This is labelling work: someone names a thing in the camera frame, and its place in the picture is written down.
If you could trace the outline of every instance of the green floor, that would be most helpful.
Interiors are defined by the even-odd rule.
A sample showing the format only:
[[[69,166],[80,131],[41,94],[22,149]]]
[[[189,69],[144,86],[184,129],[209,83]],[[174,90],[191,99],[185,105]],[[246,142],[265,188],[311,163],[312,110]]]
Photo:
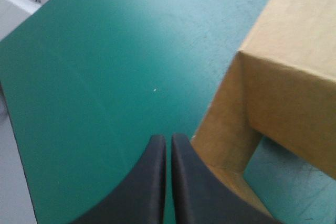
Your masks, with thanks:
[[[244,177],[283,223],[336,223],[336,180],[272,140],[260,142]]]
[[[266,1],[51,0],[3,40],[0,82],[39,224],[100,201],[151,134],[192,136]]]

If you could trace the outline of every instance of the cardboard box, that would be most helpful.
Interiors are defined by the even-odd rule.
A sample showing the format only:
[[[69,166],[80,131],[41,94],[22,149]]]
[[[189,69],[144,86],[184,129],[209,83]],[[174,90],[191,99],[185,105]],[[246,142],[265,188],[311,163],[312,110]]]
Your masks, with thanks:
[[[336,178],[336,0],[270,0],[192,144],[214,174],[267,212],[243,171],[262,134]]]

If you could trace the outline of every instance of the brown cardboard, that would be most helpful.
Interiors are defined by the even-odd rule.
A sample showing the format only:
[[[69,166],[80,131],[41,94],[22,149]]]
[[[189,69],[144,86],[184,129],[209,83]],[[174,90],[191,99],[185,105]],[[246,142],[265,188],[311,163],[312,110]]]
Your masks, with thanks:
[[[270,0],[240,52],[250,125],[336,178],[336,0]]]
[[[257,196],[233,174],[260,133],[336,178],[335,52],[336,0],[270,0],[218,88],[192,144],[255,207]]]

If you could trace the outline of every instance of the gray floor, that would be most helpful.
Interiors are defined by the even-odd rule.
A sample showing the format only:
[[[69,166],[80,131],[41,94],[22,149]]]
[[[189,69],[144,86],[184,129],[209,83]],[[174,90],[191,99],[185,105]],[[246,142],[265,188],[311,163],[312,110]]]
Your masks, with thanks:
[[[9,116],[0,92],[0,223],[36,223]]]

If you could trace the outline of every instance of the green rubber mat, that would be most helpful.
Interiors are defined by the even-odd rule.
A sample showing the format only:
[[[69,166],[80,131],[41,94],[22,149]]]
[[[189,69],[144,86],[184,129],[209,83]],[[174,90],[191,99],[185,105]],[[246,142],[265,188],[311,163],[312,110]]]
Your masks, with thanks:
[[[266,2],[51,0],[5,38],[0,82],[39,224],[99,202],[150,135],[191,137]]]
[[[283,223],[336,223],[336,180],[268,138],[258,145],[244,178]]]

